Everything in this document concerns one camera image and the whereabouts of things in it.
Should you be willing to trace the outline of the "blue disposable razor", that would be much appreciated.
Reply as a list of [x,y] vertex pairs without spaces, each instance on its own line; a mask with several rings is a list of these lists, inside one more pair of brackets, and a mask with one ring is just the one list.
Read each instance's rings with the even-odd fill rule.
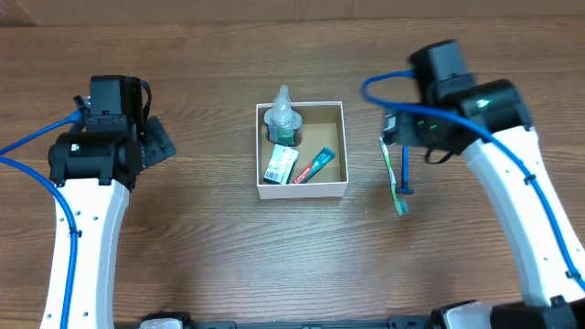
[[413,195],[415,191],[410,188],[410,149],[408,146],[403,146],[401,150],[401,172],[400,172],[400,186],[397,192],[402,195]]

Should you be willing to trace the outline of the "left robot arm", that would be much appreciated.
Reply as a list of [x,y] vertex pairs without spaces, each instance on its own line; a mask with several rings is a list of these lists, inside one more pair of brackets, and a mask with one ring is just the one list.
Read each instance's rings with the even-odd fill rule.
[[113,288],[124,212],[137,176],[176,154],[150,116],[152,92],[129,76],[94,76],[78,97],[76,127],[49,148],[58,194],[44,328],[112,328]]

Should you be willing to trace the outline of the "open cardboard box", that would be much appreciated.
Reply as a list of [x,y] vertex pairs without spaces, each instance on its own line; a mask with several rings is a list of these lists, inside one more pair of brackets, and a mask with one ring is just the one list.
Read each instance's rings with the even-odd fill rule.
[[320,169],[305,184],[273,185],[263,176],[271,159],[274,144],[267,136],[264,114],[270,103],[256,106],[257,189],[261,199],[341,197],[348,185],[346,133],[343,103],[340,101],[294,102],[292,108],[303,118],[302,140],[296,149],[299,158],[292,172],[298,176],[325,147],[335,152],[335,158]]

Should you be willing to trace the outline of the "white soap bar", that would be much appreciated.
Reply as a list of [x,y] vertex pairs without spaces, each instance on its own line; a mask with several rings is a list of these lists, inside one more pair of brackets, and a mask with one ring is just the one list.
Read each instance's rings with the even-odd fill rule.
[[295,148],[275,144],[262,179],[269,184],[287,185],[299,154]]

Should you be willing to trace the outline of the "clear pump bottle blue liquid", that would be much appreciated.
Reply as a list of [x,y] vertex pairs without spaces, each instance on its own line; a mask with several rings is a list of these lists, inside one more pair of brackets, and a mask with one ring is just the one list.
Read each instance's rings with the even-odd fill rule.
[[272,143],[294,147],[302,142],[302,116],[292,108],[289,87],[281,85],[280,90],[263,117],[268,139]]

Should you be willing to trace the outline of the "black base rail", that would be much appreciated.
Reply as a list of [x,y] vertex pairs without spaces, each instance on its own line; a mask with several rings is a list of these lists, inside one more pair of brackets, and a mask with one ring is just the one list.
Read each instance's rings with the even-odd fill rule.
[[445,325],[429,315],[395,315],[387,320],[343,320],[309,322],[236,323],[197,322],[187,312],[160,312],[146,315],[134,328],[183,329],[440,329]]

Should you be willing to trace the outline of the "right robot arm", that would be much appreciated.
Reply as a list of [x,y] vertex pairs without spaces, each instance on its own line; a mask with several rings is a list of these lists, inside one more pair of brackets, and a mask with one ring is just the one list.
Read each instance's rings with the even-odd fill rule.
[[533,119],[509,80],[479,83],[453,40],[409,57],[420,101],[389,103],[391,143],[460,155],[487,194],[514,257],[521,298],[457,302],[431,328],[581,328],[584,248],[545,167]]

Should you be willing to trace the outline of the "green white toothbrush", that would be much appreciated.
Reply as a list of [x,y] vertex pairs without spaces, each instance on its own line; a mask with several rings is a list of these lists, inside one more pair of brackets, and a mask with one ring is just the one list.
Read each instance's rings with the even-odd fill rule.
[[380,149],[382,151],[384,160],[385,160],[385,164],[388,170],[388,178],[389,178],[389,184],[390,184],[390,193],[393,199],[393,203],[395,206],[395,209],[397,211],[397,214],[399,216],[405,216],[408,214],[409,210],[408,210],[408,206],[406,204],[406,201],[404,198],[399,197],[398,191],[397,191],[397,179],[396,176],[394,174],[393,168],[392,168],[392,163],[389,157],[389,152],[388,152],[388,145],[384,142],[384,139],[382,136],[379,137],[379,144],[380,144]]

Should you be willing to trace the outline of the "green Colgate toothpaste tube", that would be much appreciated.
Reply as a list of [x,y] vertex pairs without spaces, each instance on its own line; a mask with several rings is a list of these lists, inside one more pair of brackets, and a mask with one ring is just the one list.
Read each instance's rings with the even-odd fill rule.
[[315,176],[323,167],[335,159],[336,153],[324,147],[319,154],[308,164],[302,172],[292,180],[293,185],[305,184]]

